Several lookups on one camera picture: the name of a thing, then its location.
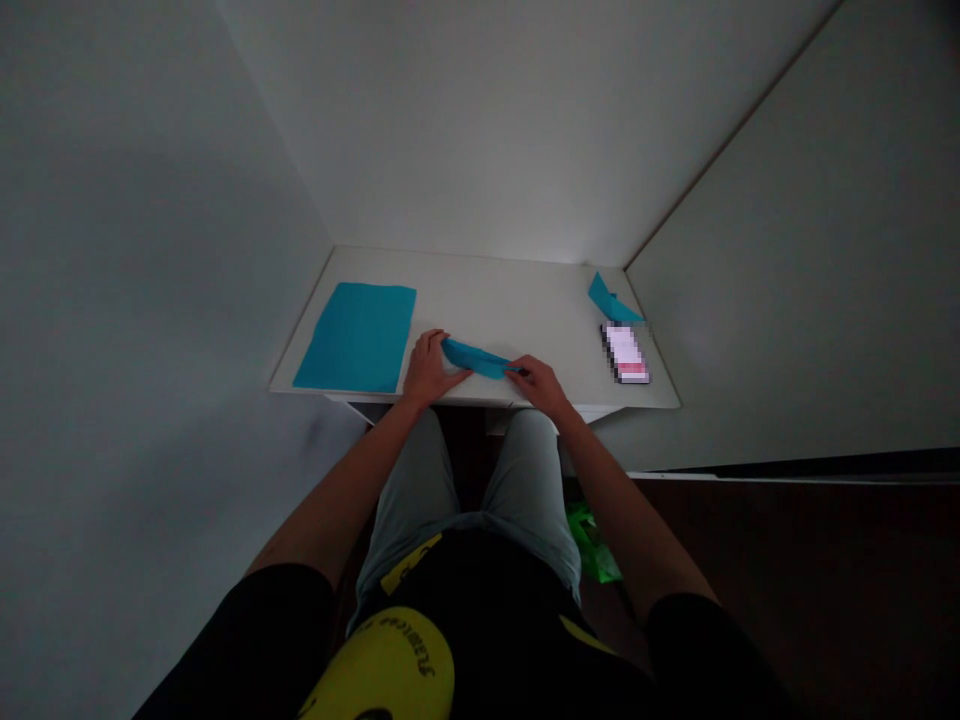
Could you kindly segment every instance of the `desk surface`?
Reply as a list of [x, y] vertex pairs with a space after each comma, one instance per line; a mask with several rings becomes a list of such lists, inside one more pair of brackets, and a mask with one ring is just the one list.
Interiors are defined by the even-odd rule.
[[[403, 387], [410, 351], [420, 333], [443, 328], [455, 340], [496, 355], [515, 358], [530, 354], [552, 365], [578, 409], [680, 407], [649, 335], [641, 335], [640, 346], [650, 370], [650, 384], [621, 385], [613, 379], [600, 337], [600, 323], [605, 318], [587, 297], [597, 270], [610, 291], [639, 312], [626, 275], [616, 268], [338, 246], [300, 318], [270, 389], [322, 393], [359, 402], [391, 402], [397, 397], [293, 387], [313, 329], [334, 288], [341, 282], [359, 282], [406, 285], [417, 290], [398, 388]], [[444, 402], [501, 407], [528, 404], [505, 380], [479, 375], [454, 388]]]

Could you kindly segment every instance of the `person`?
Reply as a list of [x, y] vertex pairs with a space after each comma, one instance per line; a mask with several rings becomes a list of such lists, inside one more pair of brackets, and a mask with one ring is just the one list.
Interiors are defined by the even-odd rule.
[[[403, 394], [283, 523], [138, 718], [787, 717], [794, 706], [663, 519], [580, 418], [552, 369], [505, 373], [536, 408], [513, 418], [482, 509], [461, 514], [430, 405], [442, 330]], [[623, 574], [653, 678], [595, 637], [554, 430]], [[374, 506], [348, 639], [327, 657], [334, 591]]]

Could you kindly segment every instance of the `folded blue paper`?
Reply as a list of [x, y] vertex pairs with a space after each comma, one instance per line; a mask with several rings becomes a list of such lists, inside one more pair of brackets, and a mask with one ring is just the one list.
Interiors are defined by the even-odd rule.
[[587, 293], [600, 311], [607, 316], [607, 320], [615, 322], [643, 322], [643, 318], [637, 315], [622, 302], [617, 300], [617, 294], [607, 290], [607, 284], [600, 277], [600, 273], [593, 276], [593, 282], [590, 284], [590, 292]]
[[337, 285], [293, 386], [396, 392], [416, 300], [416, 290], [400, 285]]
[[457, 342], [446, 338], [440, 343], [443, 348], [443, 354], [447, 360], [457, 367], [468, 368], [484, 377], [499, 380], [503, 377], [504, 370], [519, 372], [520, 368], [505, 367], [509, 360], [499, 355], [493, 355], [486, 350], [475, 348], [472, 345]]

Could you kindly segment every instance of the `hand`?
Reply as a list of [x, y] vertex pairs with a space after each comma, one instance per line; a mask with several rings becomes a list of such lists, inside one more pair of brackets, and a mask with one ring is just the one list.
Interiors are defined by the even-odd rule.
[[440, 343], [450, 333], [427, 330], [410, 353], [407, 377], [403, 381], [403, 398], [425, 410], [454, 387], [473, 375], [473, 370], [461, 370], [454, 375], [443, 371], [443, 349]]
[[537, 410], [554, 423], [566, 411], [573, 411], [573, 405], [564, 395], [557, 376], [553, 374], [553, 368], [545, 362], [532, 355], [524, 355], [509, 363], [508, 367], [523, 368], [523, 374], [507, 371], [504, 375]]

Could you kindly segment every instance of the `smartphone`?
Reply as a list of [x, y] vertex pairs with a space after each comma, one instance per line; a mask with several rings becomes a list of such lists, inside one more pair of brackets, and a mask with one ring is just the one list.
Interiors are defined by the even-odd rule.
[[643, 359], [640, 342], [633, 326], [627, 323], [606, 322], [600, 326], [603, 345], [610, 359], [613, 376], [619, 383], [648, 383], [650, 371]]

